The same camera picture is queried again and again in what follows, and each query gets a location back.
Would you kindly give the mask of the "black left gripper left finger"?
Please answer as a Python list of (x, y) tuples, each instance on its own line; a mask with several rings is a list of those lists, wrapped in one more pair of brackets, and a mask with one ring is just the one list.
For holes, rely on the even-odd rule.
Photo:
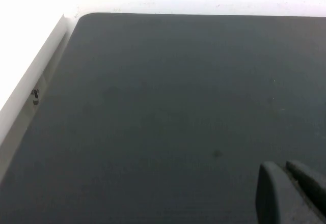
[(275, 162), (260, 165), (256, 189), (258, 223), (325, 223), (319, 210), (293, 175)]

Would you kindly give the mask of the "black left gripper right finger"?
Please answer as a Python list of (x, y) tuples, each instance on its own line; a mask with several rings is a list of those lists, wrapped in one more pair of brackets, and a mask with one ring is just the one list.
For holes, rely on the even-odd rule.
[(325, 175), (298, 160), (286, 161), (286, 168), (311, 202), (319, 210), (325, 210)]

